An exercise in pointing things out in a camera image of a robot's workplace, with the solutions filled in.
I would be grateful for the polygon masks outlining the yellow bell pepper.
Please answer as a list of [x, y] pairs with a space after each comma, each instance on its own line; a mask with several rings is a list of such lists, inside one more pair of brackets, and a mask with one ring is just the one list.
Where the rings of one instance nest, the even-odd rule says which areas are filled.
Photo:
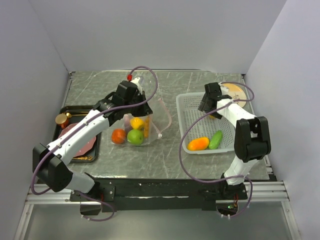
[[134, 130], [141, 130], [144, 128], [145, 121], [139, 117], [133, 117], [130, 119], [130, 126]]

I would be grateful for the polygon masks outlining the orange fried food piece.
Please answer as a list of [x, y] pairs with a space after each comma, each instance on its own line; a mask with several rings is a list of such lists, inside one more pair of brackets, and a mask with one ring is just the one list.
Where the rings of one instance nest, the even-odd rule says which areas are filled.
[[150, 117], [147, 116], [144, 120], [144, 128], [143, 128], [144, 138], [149, 137], [149, 131], [150, 131]]

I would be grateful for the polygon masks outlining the clear zip top bag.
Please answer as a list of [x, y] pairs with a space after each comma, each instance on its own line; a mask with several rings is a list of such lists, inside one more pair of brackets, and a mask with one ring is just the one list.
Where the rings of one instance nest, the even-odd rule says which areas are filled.
[[[162, 138], [163, 131], [165, 131], [167, 128], [170, 127], [172, 124], [172, 117], [171, 114], [169, 113], [169, 110], [166, 108], [165, 103], [162, 98], [158, 99], [152, 99], [151, 101], [148, 102], [150, 108], [153, 111], [153, 114], [148, 115], [150, 117], [150, 122], [149, 122], [149, 136], [148, 138], [144, 138], [144, 141], [141, 145], [134, 145], [128, 142], [127, 140], [127, 134], [129, 131], [132, 130], [132, 127], [130, 125], [130, 119], [134, 118], [131, 114], [125, 114], [123, 118], [119, 121], [117, 121], [115, 124], [113, 124], [107, 132], [110, 135], [110, 140], [111, 140], [111, 135], [113, 130], [115, 129], [123, 129], [126, 132], [126, 140], [123, 144], [115, 144], [112, 142], [111, 143], [114, 145], [120, 145], [120, 146], [145, 146], [149, 145], [151, 142], [156, 141], [160, 138]], [[138, 117], [141, 118], [145, 121], [147, 116], [143, 117]]]

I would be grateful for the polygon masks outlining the orange pumpkin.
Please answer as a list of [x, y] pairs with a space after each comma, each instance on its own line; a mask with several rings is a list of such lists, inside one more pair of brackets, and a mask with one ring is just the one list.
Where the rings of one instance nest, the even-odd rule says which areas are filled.
[[126, 141], [126, 138], [127, 138], [126, 131], [121, 128], [117, 128], [113, 130], [111, 134], [111, 141], [117, 145], [123, 144]]

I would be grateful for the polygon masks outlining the green apple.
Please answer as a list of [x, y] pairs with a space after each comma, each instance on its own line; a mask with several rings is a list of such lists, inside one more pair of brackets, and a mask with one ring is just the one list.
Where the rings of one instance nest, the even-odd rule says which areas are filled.
[[141, 145], [144, 142], [144, 133], [139, 129], [132, 129], [127, 134], [127, 141], [133, 145]]

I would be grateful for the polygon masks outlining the green cucumber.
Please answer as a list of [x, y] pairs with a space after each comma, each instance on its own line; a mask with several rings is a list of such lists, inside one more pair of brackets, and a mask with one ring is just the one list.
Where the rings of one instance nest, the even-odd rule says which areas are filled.
[[223, 132], [218, 130], [211, 138], [208, 148], [210, 150], [215, 150], [219, 147], [221, 141], [223, 139]]

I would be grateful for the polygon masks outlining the orange mango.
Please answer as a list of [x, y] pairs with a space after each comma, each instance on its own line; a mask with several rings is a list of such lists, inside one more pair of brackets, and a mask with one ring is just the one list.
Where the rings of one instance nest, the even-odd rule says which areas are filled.
[[193, 139], [187, 145], [187, 149], [189, 151], [203, 151], [205, 150], [210, 144], [210, 140], [207, 137], [199, 137]]

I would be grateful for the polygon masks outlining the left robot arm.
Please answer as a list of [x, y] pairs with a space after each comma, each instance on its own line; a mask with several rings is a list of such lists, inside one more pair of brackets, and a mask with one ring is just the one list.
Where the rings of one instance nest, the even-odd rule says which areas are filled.
[[39, 178], [50, 190], [80, 191], [88, 201], [95, 200], [100, 189], [94, 178], [73, 172], [68, 164], [93, 137], [121, 120], [125, 114], [144, 117], [152, 114], [143, 90], [142, 77], [124, 80], [116, 91], [98, 101], [88, 114], [62, 137], [47, 145], [37, 144], [32, 150], [33, 178]]

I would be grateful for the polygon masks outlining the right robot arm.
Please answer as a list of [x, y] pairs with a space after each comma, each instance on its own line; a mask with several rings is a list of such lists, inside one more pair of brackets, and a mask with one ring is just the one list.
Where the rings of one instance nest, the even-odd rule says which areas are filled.
[[222, 83], [204, 85], [204, 95], [198, 110], [217, 119], [227, 119], [235, 128], [235, 157], [230, 167], [222, 174], [219, 195], [230, 199], [243, 190], [245, 177], [252, 167], [271, 152], [268, 120], [244, 110], [238, 102], [249, 99], [233, 99], [229, 89]]

